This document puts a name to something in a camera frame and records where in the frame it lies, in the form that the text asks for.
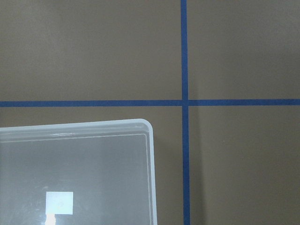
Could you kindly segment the clear plastic storage box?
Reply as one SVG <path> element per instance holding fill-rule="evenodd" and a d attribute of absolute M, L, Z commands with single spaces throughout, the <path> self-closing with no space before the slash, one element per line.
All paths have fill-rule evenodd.
<path fill-rule="evenodd" d="M 152 125 L 144 119 L 3 127 L 3 225 L 155 225 Z"/>

